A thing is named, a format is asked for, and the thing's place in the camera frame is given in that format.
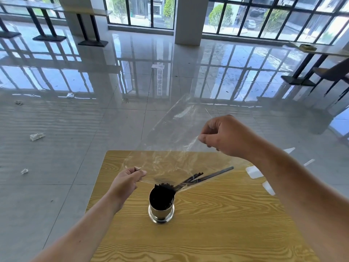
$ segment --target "hand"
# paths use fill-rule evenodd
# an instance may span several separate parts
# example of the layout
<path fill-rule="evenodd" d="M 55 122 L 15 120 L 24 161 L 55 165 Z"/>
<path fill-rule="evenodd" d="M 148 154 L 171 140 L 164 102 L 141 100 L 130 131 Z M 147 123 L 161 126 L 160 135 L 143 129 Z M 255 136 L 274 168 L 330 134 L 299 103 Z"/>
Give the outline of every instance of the hand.
<path fill-rule="evenodd" d="M 257 134 L 231 115 L 210 119 L 203 127 L 198 140 L 208 147 L 229 156 L 250 160 L 260 142 Z"/>
<path fill-rule="evenodd" d="M 114 179 L 107 194 L 116 200 L 119 211 L 127 198 L 137 188 L 136 183 L 142 180 L 146 175 L 146 171 L 138 170 L 137 167 L 131 167 L 121 171 Z"/>

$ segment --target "person's left arm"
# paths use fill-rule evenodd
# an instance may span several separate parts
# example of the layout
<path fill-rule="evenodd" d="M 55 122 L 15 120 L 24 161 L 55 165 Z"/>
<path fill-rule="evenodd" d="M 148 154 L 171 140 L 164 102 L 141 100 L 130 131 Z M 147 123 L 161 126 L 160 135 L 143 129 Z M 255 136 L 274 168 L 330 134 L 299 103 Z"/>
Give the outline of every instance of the person's left arm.
<path fill-rule="evenodd" d="M 97 250 L 114 215 L 146 175 L 135 167 L 114 179 L 109 191 L 65 235 L 42 250 L 31 262 L 88 262 Z"/>

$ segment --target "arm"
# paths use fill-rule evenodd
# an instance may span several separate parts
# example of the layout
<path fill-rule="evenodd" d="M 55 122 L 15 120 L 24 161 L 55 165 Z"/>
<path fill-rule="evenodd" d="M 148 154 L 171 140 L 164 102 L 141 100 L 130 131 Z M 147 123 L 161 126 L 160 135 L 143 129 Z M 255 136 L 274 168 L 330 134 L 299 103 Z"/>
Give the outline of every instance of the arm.
<path fill-rule="evenodd" d="M 321 261 L 348 260 L 348 199 L 233 116 L 209 120 L 198 139 L 208 147 L 253 163 Z"/>
<path fill-rule="evenodd" d="M 41 251 L 31 262 L 88 262 L 107 233 L 114 215 L 137 188 L 145 171 L 120 172 L 109 191 L 65 235 Z"/>

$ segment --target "clear plastic bag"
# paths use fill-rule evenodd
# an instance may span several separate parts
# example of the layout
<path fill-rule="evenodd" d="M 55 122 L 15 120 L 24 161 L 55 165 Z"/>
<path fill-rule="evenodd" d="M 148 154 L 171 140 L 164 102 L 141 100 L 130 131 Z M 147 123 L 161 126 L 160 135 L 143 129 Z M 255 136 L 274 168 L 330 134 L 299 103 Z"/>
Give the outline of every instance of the clear plastic bag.
<path fill-rule="evenodd" d="M 183 191 L 203 183 L 183 184 L 194 174 L 203 173 L 197 180 L 211 180 L 212 173 L 225 168 L 233 167 L 236 171 L 249 166 L 243 159 L 227 156 L 198 141 L 205 123 L 215 116 L 219 114 L 214 105 L 183 96 L 130 153 L 123 167 L 140 167 L 147 171 L 144 182 L 177 188 L 182 185 Z"/>

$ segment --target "glossy floor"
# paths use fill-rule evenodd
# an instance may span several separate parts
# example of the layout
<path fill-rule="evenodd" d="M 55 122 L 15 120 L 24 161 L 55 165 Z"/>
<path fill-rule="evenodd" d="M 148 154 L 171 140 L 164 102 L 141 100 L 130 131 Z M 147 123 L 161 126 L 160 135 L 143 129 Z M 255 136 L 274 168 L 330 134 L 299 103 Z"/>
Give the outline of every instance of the glossy floor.
<path fill-rule="evenodd" d="M 45 43 L 32 40 L 32 24 L 7 25 L 22 36 L 0 39 L 0 261 L 27 261 L 65 233 L 85 211 L 105 152 L 136 149 L 187 93 L 214 104 L 212 116 L 236 115 L 280 148 L 296 147 L 299 162 L 315 159 L 313 174 L 349 196 L 349 95 L 336 102 L 347 86 L 324 97 L 326 82 L 311 94 L 284 84 L 302 53 L 114 31 L 96 48 L 77 46 L 67 27 L 56 27 L 67 40 Z"/>

